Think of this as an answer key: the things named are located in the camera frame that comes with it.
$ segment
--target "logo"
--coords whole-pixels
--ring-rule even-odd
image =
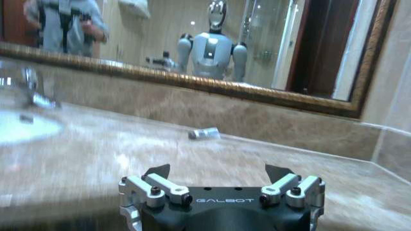
[[[196,199],[196,203],[251,203],[254,199]]]

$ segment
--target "marble surface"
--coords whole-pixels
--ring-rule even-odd
[[[267,185],[266,163],[320,176],[320,231],[411,226],[411,185],[370,162],[227,135],[191,141],[186,127],[71,104],[32,112],[66,128],[47,140],[0,147],[0,226],[116,211],[120,177],[166,163],[170,179],[187,186]]]
[[[54,220],[0,227],[0,231],[130,231],[126,218],[119,209],[99,214],[72,217],[66,220]]]
[[[384,131],[376,163],[411,181],[411,134]]]
[[[371,160],[380,129],[360,122],[200,91],[11,61],[39,70],[46,94],[63,102],[183,126],[218,127],[230,135]]]

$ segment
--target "countertop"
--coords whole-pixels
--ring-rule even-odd
[[[119,179],[150,167],[170,163],[182,185],[247,187],[270,184],[267,163],[326,181],[319,231],[410,230],[411,185],[370,162],[227,135],[191,141],[190,128],[67,103],[29,112],[64,129],[0,146],[0,226],[116,209]]]

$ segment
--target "gray shirt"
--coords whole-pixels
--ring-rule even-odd
[[[39,21],[39,4],[59,3],[59,0],[28,0],[25,3],[25,15],[28,20]],[[103,22],[99,6],[95,0],[70,0],[70,6],[79,9],[83,13],[91,15],[92,24],[104,31],[108,37],[108,28]],[[43,48],[48,51],[63,52],[63,30],[60,26],[59,12],[50,7],[44,7],[46,26]],[[68,31],[68,53],[92,56],[92,44],[84,43],[84,32],[82,29],[80,18],[76,16],[72,20],[72,27]]]

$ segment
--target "towel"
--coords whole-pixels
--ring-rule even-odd
[[[132,14],[143,18],[151,18],[147,0],[119,0],[119,4],[123,5]]]

